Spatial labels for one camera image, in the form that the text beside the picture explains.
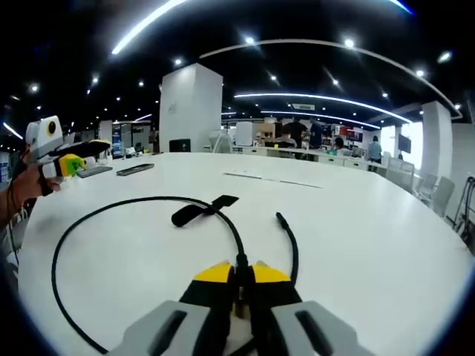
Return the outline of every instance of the white column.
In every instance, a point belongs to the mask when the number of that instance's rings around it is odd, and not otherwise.
[[[221,128],[223,77],[199,65],[163,77],[160,100],[160,150],[172,139],[190,139],[191,152],[204,152],[209,134]]]
[[[423,104],[424,150],[422,172],[439,177],[451,177],[452,119],[451,113],[439,102]]]
[[[112,143],[112,121],[101,121],[99,123],[99,138]]]

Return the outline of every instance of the office desk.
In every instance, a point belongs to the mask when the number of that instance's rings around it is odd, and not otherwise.
[[[152,162],[154,169],[117,177]],[[358,332],[377,355],[416,355],[451,314],[472,268],[460,238],[429,208],[393,183],[358,170],[237,154],[162,154],[116,161],[114,171],[72,179],[39,198],[19,255],[19,292],[34,322],[61,355],[96,355],[54,300],[50,272],[59,238],[107,204],[179,195],[211,202],[240,199],[223,212],[240,232],[250,263],[289,273],[291,247],[280,211],[300,249],[297,290]],[[232,177],[247,171],[322,188]],[[235,261],[217,217],[175,228],[180,202],[143,202],[97,215],[71,232],[59,254],[57,284],[72,318],[106,349],[165,300],[178,300],[199,271]]]
[[[385,176],[387,167],[378,163],[370,162],[365,159],[356,159],[351,156],[333,156],[326,154],[319,150],[304,150],[302,148],[274,148],[274,147],[249,147],[249,146],[234,146],[233,150],[237,154],[248,154],[255,156],[267,156],[267,157],[279,157],[280,152],[288,154],[306,154],[308,156],[315,157],[313,162],[322,162],[331,165],[340,165],[348,168],[357,168],[364,171],[373,170],[380,175]]]

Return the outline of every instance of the cable connector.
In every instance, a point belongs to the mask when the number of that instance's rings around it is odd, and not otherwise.
[[[287,223],[287,220],[282,216],[281,213],[277,212],[275,213],[275,216],[277,217],[277,220],[279,220],[279,223],[281,224],[282,228],[287,230],[289,228],[289,224]]]

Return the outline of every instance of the black smartphone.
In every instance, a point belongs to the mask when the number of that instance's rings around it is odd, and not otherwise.
[[[146,171],[148,169],[153,168],[154,166],[155,165],[153,163],[144,163],[143,165],[136,165],[134,167],[130,167],[130,168],[127,168],[127,169],[122,169],[121,171],[117,172],[117,175],[121,176],[121,177],[125,177],[125,176],[129,176],[131,174],[134,174],[134,173],[138,173],[138,172],[141,172],[141,171]]]
[[[107,167],[105,165],[98,165],[97,167],[93,167],[90,169],[86,169],[85,171],[77,172],[78,177],[87,178],[90,176],[95,176],[96,174],[112,171],[112,167]]]

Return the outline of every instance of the person's hand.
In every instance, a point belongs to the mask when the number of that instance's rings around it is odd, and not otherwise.
[[[25,200],[37,198],[42,195],[42,187],[39,184],[39,178],[38,165],[33,163],[13,181],[15,208],[20,209]],[[46,183],[53,191],[59,191],[61,189],[58,182],[54,179],[46,179]]]

